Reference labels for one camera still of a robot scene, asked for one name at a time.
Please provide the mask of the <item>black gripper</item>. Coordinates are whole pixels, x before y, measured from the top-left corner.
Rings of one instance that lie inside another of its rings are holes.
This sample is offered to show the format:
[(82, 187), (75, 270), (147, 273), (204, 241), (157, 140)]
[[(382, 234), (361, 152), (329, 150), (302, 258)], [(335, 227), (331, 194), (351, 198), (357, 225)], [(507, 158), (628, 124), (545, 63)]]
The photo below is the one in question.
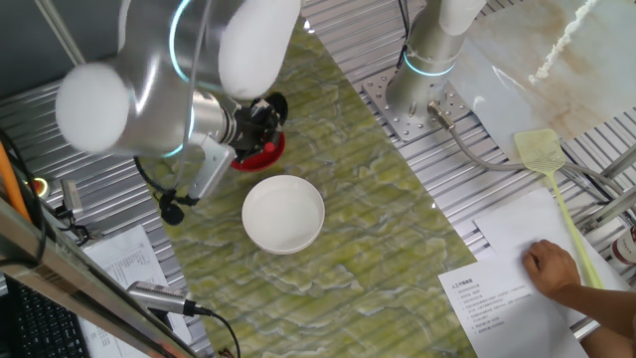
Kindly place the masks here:
[(275, 160), (274, 143), (265, 143), (266, 127), (275, 127), (278, 113), (270, 98), (256, 98), (250, 108), (235, 112), (237, 134), (232, 142), (239, 164), (269, 164)]

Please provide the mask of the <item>person right hand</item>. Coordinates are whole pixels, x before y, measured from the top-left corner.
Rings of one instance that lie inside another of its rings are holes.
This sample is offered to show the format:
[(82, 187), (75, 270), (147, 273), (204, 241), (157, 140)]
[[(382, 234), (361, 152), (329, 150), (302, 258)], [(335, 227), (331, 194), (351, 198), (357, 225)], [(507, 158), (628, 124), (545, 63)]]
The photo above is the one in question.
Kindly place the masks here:
[(565, 302), (581, 278), (572, 256), (560, 246), (541, 240), (523, 253), (522, 263), (535, 288), (544, 296)]

